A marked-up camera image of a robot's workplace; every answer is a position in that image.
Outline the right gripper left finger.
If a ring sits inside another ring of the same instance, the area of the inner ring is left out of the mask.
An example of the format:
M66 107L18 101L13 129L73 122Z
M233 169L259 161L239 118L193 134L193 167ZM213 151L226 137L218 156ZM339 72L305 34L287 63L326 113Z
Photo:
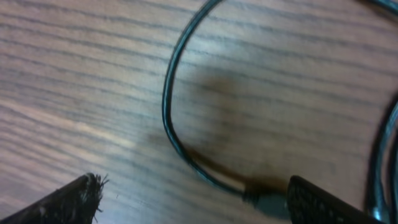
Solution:
M101 212L107 176L91 172L55 190L22 210L1 219L1 224L92 224Z

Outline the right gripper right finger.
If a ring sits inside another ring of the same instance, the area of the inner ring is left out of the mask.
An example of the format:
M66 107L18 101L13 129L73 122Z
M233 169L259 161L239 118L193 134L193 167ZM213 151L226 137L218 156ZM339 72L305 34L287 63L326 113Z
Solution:
M287 207L293 224L380 224L379 220L297 175L289 181Z

